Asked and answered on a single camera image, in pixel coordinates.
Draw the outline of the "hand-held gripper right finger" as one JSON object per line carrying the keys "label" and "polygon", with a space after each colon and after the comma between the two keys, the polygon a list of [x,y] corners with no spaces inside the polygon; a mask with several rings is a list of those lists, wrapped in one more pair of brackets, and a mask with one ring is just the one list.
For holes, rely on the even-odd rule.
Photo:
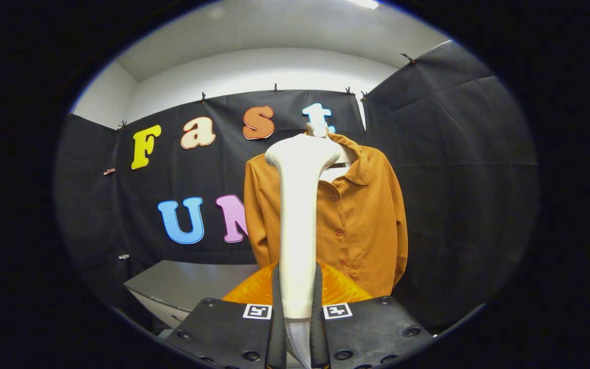
{"label": "hand-held gripper right finger", "polygon": [[314,368],[381,367],[408,359],[433,336],[392,296],[363,298],[354,283],[317,264],[310,326]]}

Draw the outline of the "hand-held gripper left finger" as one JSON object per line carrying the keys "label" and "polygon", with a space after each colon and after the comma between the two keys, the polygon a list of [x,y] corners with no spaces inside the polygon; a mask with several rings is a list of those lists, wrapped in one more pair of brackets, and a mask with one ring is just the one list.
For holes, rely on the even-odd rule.
{"label": "hand-held gripper left finger", "polygon": [[164,340],[217,368],[286,368],[278,263],[245,280],[231,299],[204,298]]}

